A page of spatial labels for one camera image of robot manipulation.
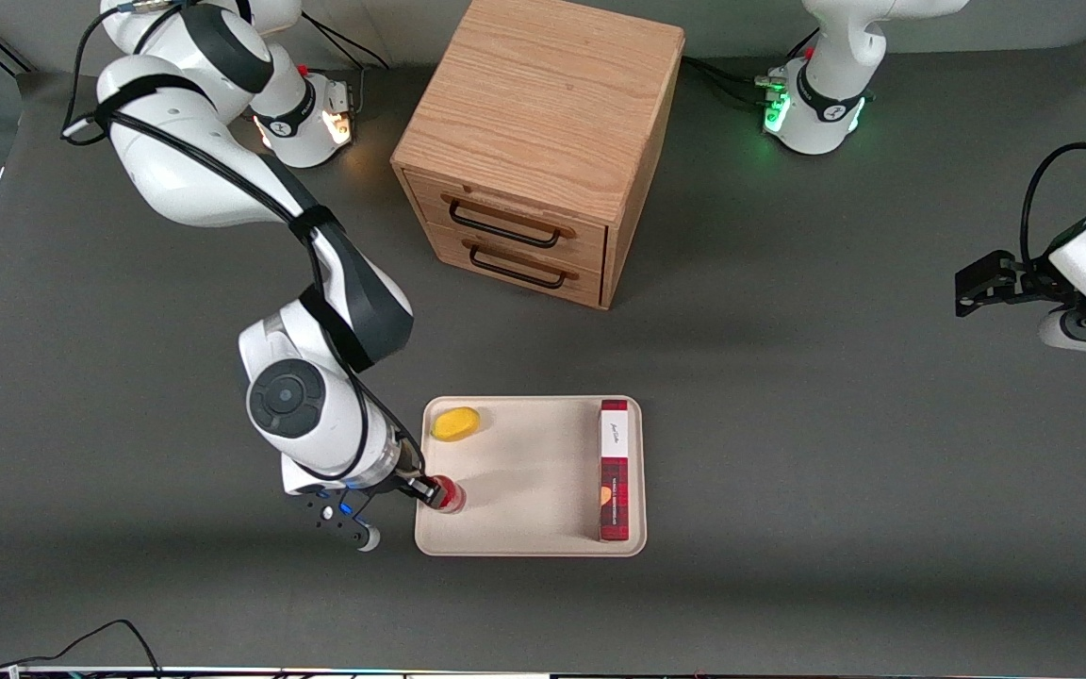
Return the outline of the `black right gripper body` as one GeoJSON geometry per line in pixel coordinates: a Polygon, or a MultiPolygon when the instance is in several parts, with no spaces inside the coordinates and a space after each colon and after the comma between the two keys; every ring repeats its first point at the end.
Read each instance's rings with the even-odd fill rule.
{"type": "Polygon", "coordinates": [[[417,440],[408,433],[389,433],[387,444],[368,467],[353,477],[353,490],[369,496],[408,489],[411,480],[425,477],[425,460],[417,440]]]}

